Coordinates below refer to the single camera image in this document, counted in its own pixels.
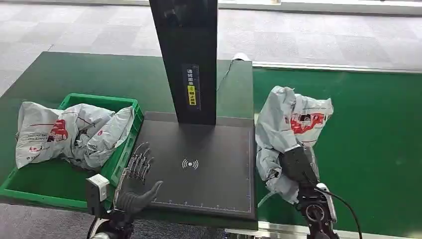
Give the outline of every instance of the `black vertical pillar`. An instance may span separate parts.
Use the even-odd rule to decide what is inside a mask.
[[[179,123],[215,124],[217,0],[149,0]]]

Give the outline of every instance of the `green plastic crate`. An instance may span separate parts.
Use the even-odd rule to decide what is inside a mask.
[[[116,187],[140,131],[143,114],[137,100],[83,94],[69,94],[58,109],[64,110],[81,103],[115,112],[128,106],[134,109],[135,117],[127,140],[116,149],[101,169],[101,175]],[[62,159],[31,163],[19,170],[15,167],[11,171],[0,187],[0,195],[19,201],[30,201],[33,205],[86,211],[85,179],[93,175],[95,173],[73,166]],[[114,190],[110,191],[107,205],[110,205],[114,194]]]

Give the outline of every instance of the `gray carpet floor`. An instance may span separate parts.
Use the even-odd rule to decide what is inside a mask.
[[[0,239],[85,239],[94,217],[83,213],[0,204]],[[133,239],[222,239],[223,230],[137,220]]]
[[[0,2],[0,96],[42,51],[160,56],[141,6]],[[422,70],[422,18],[220,10],[218,58]],[[84,239],[93,217],[0,206],[0,239]],[[135,239],[222,238],[221,229],[138,221]]]

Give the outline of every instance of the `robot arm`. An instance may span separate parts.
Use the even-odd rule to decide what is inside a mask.
[[[308,239],[339,239],[339,236],[333,231],[333,223],[337,222],[331,197],[333,194],[323,183],[319,182],[304,148],[298,146],[287,150],[284,154],[279,155],[279,162],[283,173],[299,184],[299,202],[296,204],[296,208],[308,224],[310,231]],[[362,239],[360,226],[353,210],[352,213],[358,226],[359,237]]]
[[[152,200],[163,183],[158,181],[151,190],[144,194],[145,176],[147,175],[153,158],[150,157],[148,143],[139,145],[132,154],[128,166],[124,168],[116,191],[114,193],[111,210],[104,207],[107,181],[101,175],[87,179],[87,203],[90,214],[96,218],[90,227],[87,239],[129,239],[133,231],[133,222]]]

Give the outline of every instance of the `black scanning platform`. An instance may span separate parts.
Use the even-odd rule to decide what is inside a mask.
[[[183,124],[176,114],[146,113],[134,147],[149,142],[154,157],[144,188],[164,181],[150,207],[256,220],[253,126],[253,119]]]

